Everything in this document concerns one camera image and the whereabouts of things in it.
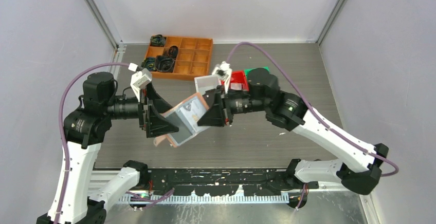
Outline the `pink leather card holder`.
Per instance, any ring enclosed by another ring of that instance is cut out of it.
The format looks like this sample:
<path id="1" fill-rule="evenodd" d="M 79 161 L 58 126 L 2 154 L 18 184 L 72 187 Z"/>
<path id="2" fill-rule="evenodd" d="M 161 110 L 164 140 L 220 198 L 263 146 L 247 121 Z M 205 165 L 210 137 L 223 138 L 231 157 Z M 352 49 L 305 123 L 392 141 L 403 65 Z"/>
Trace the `pink leather card holder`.
<path id="1" fill-rule="evenodd" d="M 184 99 L 182 102 L 180 102 L 175 107 L 173 107 L 172 109 L 170 109 L 169 111 L 163 114 L 163 116 L 167 120 L 169 120 L 171 123 L 173 123 L 179 128 L 179 131 L 155 138 L 153 141 L 153 144 L 155 146 L 158 146 L 160 143 L 164 141 L 168 141 L 172 147 L 179 147 L 184 143 L 188 142 L 189 140 L 191 140 L 192 138 L 194 138 L 195 136 L 197 136 L 198 134 L 200 134 L 201 132 L 210 128 L 209 126 L 199 126 L 201 130 L 195 131 L 192 127 L 189 126 L 187 120 L 183 118 L 180 112 L 178 111 L 181 104 L 193 98 L 198 98 L 206 107 L 206 111 L 208 110 L 209 108 L 208 104 L 204 100 L 203 96 L 198 92 Z"/>

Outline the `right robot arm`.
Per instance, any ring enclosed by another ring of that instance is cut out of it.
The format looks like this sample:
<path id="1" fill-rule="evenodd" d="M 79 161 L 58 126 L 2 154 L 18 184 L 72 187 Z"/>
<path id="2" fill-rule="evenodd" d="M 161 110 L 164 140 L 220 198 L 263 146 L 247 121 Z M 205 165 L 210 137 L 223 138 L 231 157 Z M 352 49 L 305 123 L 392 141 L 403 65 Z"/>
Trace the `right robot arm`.
<path id="1" fill-rule="evenodd" d="M 330 161 L 293 159 L 280 180 L 286 189 L 304 189 L 309 183 L 340 183 L 346 189 L 368 195 L 382 177 L 381 165 L 388 154 L 382 143 L 361 141 L 323 117 L 293 93 L 280 89 L 278 78 L 264 68 L 249 72 L 247 90 L 230 89 L 229 72 L 216 68 L 221 85 L 206 91 L 209 109 L 198 121 L 200 126 L 223 127 L 236 114 L 263 111 L 268 122 L 306 137 L 335 156 Z"/>

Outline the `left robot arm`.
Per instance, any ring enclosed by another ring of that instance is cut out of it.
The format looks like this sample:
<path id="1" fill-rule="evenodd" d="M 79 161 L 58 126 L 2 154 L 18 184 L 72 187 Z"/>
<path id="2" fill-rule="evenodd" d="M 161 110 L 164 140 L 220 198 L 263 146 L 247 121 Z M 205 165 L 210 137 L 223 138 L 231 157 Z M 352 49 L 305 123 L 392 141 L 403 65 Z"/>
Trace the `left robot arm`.
<path id="1" fill-rule="evenodd" d="M 148 70 L 131 76 L 134 97 L 119 96 L 117 89 L 111 73 L 93 73 L 83 83 L 80 106 L 61 117 L 63 171 L 53 204 L 37 223 L 103 223 L 108 211 L 127 191 L 151 186 L 148 166 L 129 160 L 103 188 L 88 193 L 97 155 L 113 120 L 136 119 L 149 138 L 178 131 L 162 115 L 171 106 L 155 91 Z"/>

